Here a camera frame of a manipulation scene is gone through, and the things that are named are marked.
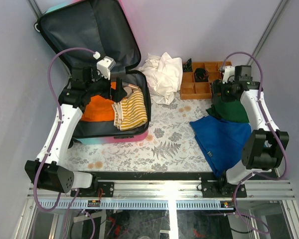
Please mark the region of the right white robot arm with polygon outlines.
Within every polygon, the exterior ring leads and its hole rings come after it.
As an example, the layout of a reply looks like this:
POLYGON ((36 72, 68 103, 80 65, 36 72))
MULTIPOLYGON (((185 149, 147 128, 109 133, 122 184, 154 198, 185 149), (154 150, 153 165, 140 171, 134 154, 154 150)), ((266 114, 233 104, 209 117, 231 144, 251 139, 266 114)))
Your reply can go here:
POLYGON ((241 160, 226 170, 226 179, 217 184, 218 193, 229 196, 235 185, 248 175, 267 173, 278 168, 289 134, 274 123, 266 106, 260 82, 253 81, 251 66, 221 66, 221 78, 212 85, 212 96, 221 95, 224 102, 239 101, 249 120, 251 135, 242 149, 241 160))

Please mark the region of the dark green shirt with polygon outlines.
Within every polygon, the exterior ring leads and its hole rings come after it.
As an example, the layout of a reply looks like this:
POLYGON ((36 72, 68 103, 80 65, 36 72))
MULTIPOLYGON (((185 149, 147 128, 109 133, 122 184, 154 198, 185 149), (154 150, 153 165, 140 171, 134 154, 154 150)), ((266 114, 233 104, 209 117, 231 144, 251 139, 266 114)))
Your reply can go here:
POLYGON ((224 102, 218 97, 206 111, 210 116, 217 119, 236 123, 249 123, 247 113, 240 101, 224 102))

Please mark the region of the foundation bottle grey cap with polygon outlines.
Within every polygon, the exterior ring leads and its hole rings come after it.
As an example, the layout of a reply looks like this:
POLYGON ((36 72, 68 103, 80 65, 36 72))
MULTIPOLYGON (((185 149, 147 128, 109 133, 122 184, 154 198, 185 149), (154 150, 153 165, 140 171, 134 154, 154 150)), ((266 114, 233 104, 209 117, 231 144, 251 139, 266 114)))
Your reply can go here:
POLYGON ((126 82, 122 82, 122 86, 123 86, 123 87, 130 87, 132 90, 136 90, 136 89, 139 88, 139 87, 136 86, 136 85, 133 85, 133 84, 130 84, 130 83, 126 83, 126 82))

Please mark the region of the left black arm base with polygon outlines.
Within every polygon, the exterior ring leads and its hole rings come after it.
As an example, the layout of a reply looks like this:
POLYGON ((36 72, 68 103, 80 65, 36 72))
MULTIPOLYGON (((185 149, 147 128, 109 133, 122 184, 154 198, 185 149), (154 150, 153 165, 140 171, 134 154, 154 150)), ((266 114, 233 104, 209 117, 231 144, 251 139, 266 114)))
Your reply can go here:
POLYGON ((92 178, 91 191, 89 197, 112 198, 114 195, 114 182, 99 181, 97 177, 92 178))

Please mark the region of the octagonal beige powder compact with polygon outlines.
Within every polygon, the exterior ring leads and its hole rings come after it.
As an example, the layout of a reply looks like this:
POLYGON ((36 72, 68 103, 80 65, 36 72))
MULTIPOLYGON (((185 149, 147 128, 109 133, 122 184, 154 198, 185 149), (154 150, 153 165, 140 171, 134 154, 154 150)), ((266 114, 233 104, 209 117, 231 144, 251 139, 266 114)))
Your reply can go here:
POLYGON ((125 98, 128 98, 133 93, 133 89, 131 87, 124 87, 124 91, 126 92, 125 98))

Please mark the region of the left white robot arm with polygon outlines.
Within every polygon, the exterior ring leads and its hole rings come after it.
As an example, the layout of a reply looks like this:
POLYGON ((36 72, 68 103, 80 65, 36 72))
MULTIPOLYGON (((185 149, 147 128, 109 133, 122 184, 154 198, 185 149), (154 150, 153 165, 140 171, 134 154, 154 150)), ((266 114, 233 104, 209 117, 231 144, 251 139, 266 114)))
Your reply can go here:
POLYGON ((57 98, 57 113, 48 138, 34 161, 27 161, 25 171, 33 183, 33 190, 44 189, 68 193, 82 189, 87 196, 95 196, 99 184, 93 175, 74 172, 58 164, 68 150, 73 132, 92 97, 105 99, 114 96, 111 90, 111 66, 97 64, 75 67, 68 85, 57 98))

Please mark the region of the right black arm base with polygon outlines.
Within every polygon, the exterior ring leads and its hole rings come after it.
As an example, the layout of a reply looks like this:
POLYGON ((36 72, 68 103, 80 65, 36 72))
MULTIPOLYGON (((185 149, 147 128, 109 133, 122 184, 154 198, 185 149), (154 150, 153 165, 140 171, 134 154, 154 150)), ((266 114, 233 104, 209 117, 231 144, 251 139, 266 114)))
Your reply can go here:
POLYGON ((203 198, 233 198, 237 185, 227 182, 226 176, 219 179, 200 179, 196 186, 197 191, 202 193, 203 198))

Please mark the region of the orange shirt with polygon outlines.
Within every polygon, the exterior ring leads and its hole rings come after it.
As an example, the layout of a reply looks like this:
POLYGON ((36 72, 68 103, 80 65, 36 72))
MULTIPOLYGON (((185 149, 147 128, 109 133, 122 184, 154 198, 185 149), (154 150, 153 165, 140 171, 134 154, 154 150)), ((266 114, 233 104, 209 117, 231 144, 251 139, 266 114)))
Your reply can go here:
POLYGON ((114 90, 115 87, 116 83, 112 84, 109 80, 93 83, 86 93, 90 97, 90 101, 85 107, 81 121, 113 121, 115 114, 112 108, 114 101, 111 97, 111 90, 114 90))

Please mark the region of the yellow striped shirt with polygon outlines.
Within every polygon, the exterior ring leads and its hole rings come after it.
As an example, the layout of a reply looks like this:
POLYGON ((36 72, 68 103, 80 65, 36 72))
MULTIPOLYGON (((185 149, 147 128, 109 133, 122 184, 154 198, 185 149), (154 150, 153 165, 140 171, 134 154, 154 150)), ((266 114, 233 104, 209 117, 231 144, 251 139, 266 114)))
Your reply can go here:
POLYGON ((135 129, 148 122, 144 96, 141 91, 133 92, 128 98, 112 104, 114 127, 120 131, 135 129))

